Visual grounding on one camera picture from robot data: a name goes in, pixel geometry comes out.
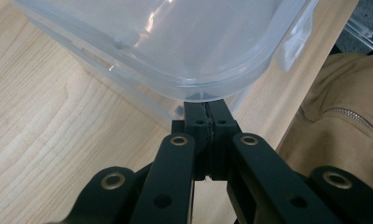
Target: clear plastic container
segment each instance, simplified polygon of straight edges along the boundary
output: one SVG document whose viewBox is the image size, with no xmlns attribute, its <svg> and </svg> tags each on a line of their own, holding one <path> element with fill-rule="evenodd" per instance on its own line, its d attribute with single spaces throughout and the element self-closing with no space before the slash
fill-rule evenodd
<svg viewBox="0 0 373 224">
<path fill-rule="evenodd" d="M 182 117 L 183 101 L 227 98 L 236 108 L 281 43 L 277 61 L 289 69 L 318 0 L 15 2 L 92 73 L 173 119 Z"/>
</svg>

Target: gray floor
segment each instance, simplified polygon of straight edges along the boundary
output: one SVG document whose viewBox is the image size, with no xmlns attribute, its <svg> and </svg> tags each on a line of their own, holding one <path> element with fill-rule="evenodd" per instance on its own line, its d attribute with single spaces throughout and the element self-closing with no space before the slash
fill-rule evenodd
<svg viewBox="0 0 373 224">
<path fill-rule="evenodd" d="M 352 17 L 373 31 L 373 0 L 360 0 Z M 337 46 L 342 52 L 368 53 L 370 51 L 362 42 L 345 31 L 338 38 Z"/>
</svg>

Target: wood grain surface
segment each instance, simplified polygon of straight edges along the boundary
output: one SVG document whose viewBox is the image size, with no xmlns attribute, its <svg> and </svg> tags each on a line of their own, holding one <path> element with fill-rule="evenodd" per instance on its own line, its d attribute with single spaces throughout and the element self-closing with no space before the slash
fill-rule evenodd
<svg viewBox="0 0 373 224">
<path fill-rule="evenodd" d="M 245 132 L 277 147 L 356 3 L 320 1 L 297 63 L 287 73 L 273 63 L 236 113 Z M 97 172 L 137 171 L 167 134 L 0 0 L 0 223 L 62 220 Z M 234 220 L 226 183 L 196 184 L 194 223 Z"/>
</svg>

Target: brown jacket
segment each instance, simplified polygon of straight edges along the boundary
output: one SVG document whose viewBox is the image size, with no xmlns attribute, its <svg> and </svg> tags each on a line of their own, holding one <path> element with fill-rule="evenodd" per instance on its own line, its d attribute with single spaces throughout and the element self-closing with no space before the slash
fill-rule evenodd
<svg viewBox="0 0 373 224">
<path fill-rule="evenodd" d="M 303 175 L 332 165 L 373 188 L 373 56 L 329 56 L 277 151 Z"/>
</svg>

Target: jacket zipper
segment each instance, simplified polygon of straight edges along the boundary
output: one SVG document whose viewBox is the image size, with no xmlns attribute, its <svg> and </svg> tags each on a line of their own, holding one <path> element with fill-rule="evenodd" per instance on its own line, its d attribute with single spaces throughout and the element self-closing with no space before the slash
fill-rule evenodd
<svg viewBox="0 0 373 224">
<path fill-rule="evenodd" d="M 355 113 L 352 110 L 336 107 L 336 108 L 329 109 L 328 111 L 340 113 L 340 114 L 346 115 L 346 116 L 348 116 L 348 117 L 350 117 L 352 119 L 355 119 L 358 122 L 360 122 L 362 125 L 364 125 L 365 127 L 367 127 L 371 132 L 373 132 L 373 125 L 371 125 L 366 119 L 364 119 L 364 117 L 362 117 L 361 115 Z"/>
</svg>

